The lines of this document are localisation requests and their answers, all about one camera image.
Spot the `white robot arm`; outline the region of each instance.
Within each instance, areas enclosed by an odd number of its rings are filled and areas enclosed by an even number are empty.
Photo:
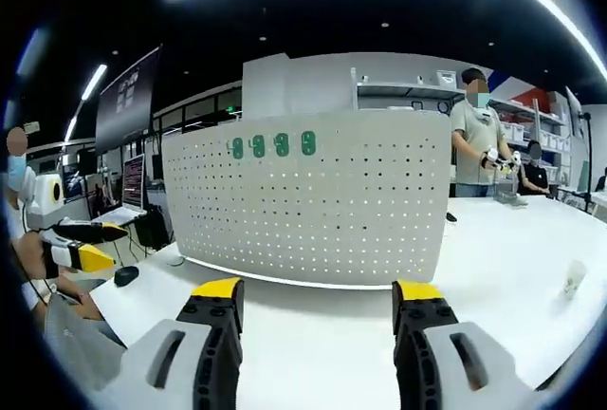
[[[127,231],[114,224],[66,217],[59,175],[36,176],[28,167],[19,198],[24,203],[24,223],[41,236],[48,267],[93,272],[114,266],[112,257],[92,244],[114,241],[126,236]]]

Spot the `green number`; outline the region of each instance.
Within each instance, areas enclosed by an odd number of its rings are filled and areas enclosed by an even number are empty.
[[[274,137],[274,145],[276,146],[276,155],[278,157],[288,156],[288,134],[279,133]]]
[[[248,147],[253,149],[253,155],[256,158],[261,158],[266,154],[266,142],[264,141],[263,135],[255,135],[253,137],[253,143],[248,141]]]
[[[316,135],[314,132],[302,133],[302,152],[305,156],[313,156],[316,152]]]
[[[228,150],[231,151],[234,158],[238,160],[245,155],[245,147],[243,145],[242,138],[234,138],[231,142],[231,147],[229,142],[226,144],[226,146],[228,147]]]

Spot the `red panel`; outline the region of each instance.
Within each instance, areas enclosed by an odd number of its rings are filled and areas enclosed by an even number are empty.
[[[548,93],[539,89],[538,87],[527,90],[525,93],[519,95],[518,97],[514,97],[512,100],[516,100],[525,106],[533,108],[533,99],[538,99],[540,111],[543,113],[550,113],[550,98],[548,97]]]

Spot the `small white object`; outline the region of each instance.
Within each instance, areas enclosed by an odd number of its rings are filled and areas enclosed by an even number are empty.
[[[567,297],[567,299],[573,299],[578,290],[581,282],[584,280],[586,276],[586,265],[584,265],[579,260],[573,260],[569,265],[569,269],[567,270],[567,276],[565,278],[565,285],[563,288],[563,293]]]
[[[37,121],[28,122],[23,126],[23,128],[26,131],[26,135],[31,135],[32,133],[40,131],[40,123]]]
[[[436,71],[436,79],[441,87],[457,88],[457,73],[454,71],[438,70]]]

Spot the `gray t-shirt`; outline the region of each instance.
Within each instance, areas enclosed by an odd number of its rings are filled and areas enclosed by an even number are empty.
[[[474,114],[474,107],[467,100],[456,103],[451,110],[451,131],[464,132],[464,140],[478,152],[486,152],[492,147],[498,149],[498,143],[504,137],[499,116],[493,108],[488,110],[491,113],[488,121],[478,119]],[[480,163],[476,158],[458,151],[456,182],[491,185],[495,171],[481,168]]]

